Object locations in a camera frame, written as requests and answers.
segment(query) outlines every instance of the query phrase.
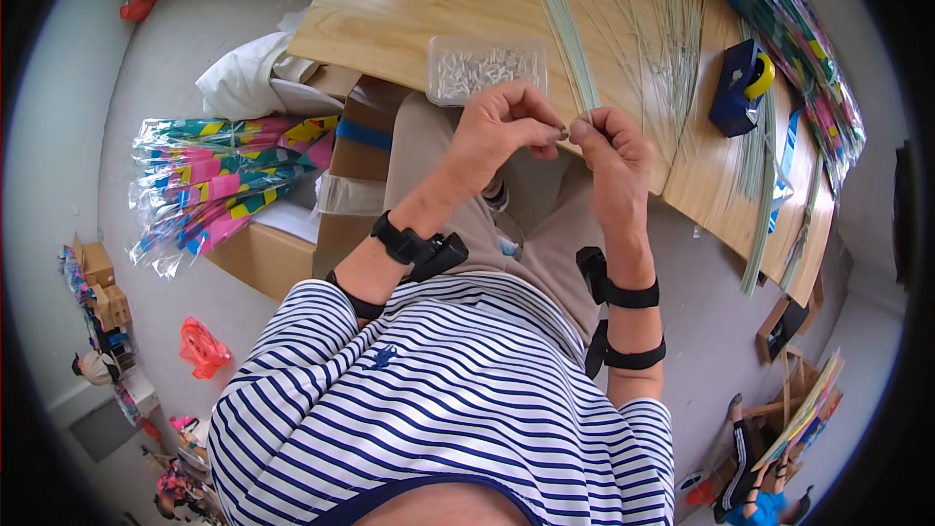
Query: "hand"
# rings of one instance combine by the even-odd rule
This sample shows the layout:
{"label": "hand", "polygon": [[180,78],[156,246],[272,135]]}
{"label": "hand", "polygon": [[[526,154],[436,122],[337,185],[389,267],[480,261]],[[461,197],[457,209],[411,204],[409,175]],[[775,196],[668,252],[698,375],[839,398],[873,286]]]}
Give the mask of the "hand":
{"label": "hand", "polygon": [[645,232],[654,153],[649,139],[625,114],[598,108],[571,123],[570,140],[594,172],[594,213],[608,244],[615,234]]}
{"label": "hand", "polygon": [[777,461],[778,460],[774,459],[771,462],[763,463],[759,473],[756,475],[756,485],[763,483],[763,478],[766,477],[766,474],[769,473],[769,470],[773,468]]}
{"label": "hand", "polygon": [[537,158],[558,158],[565,125],[542,93],[526,80],[485,88],[467,101],[439,171],[461,201],[481,193],[522,146]]}

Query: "plastic container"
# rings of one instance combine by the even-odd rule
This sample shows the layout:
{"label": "plastic container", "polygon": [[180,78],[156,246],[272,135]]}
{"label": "plastic container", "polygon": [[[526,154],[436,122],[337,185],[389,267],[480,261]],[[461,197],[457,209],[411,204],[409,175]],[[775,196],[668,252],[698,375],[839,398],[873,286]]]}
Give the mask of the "plastic container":
{"label": "plastic container", "polygon": [[428,41],[426,96],[438,106],[464,106],[488,86],[524,78],[548,96],[542,37],[436,35]]}

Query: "tape dispenser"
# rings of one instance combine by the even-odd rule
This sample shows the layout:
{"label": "tape dispenser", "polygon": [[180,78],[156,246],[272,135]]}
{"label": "tape dispenser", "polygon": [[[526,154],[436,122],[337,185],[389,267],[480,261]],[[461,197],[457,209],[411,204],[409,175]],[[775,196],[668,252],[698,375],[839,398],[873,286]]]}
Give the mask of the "tape dispenser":
{"label": "tape dispenser", "polygon": [[776,66],[753,39],[724,52],[721,78],[708,118],[725,135],[740,136],[756,127],[757,108],[776,77]]}

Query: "shoe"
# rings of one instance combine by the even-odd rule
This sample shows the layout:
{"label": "shoe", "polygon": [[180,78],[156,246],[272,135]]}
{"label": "shoe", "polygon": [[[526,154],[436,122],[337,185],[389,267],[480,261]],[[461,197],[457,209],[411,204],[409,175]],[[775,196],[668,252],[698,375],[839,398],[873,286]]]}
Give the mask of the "shoe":
{"label": "shoe", "polygon": [[503,177],[497,174],[494,180],[490,182],[490,185],[481,192],[481,197],[484,198],[490,211],[495,214],[499,214],[507,209],[507,205],[509,205],[509,189],[507,189],[507,183],[503,180]]}
{"label": "shoe", "polygon": [[730,412],[734,410],[734,406],[743,402],[743,392],[738,392],[734,395],[734,398],[731,399],[730,404],[728,405],[728,417],[730,417]]}

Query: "gray floor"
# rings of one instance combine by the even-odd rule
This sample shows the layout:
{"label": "gray floor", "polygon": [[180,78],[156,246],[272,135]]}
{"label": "gray floor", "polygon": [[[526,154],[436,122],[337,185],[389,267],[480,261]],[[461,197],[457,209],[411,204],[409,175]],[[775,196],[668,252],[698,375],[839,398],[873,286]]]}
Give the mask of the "gray floor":
{"label": "gray floor", "polygon": [[[124,57],[105,131],[98,213],[117,278],[130,300],[140,359],[165,416],[208,415],[276,305],[207,261],[165,281],[123,258],[124,247],[138,235],[126,202],[127,184],[134,178],[130,144],[144,118],[201,116],[194,80],[230,49],[275,31],[283,13],[310,2],[158,0]],[[522,229],[528,231],[549,211],[565,162],[526,154],[510,161],[509,213]],[[649,230],[663,290],[670,354],[663,401],[673,416],[678,479],[704,456],[734,393],[743,391],[745,402],[755,405],[778,391],[780,371],[759,365],[753,338],[781,293],[768,283],[752,298],[743,297],[737,257],[707,232],[695,238],[694,224],[659,200],[651,202]],[[824,310],[812,331],[797,340],[812,361],[834,327],[849,269],[850,258],[832,234],[823,265]],[[179,330],[186,317],[205,323],[234,353],[235,361],[212,380],[193,378],[191,366],[179,359]]]}

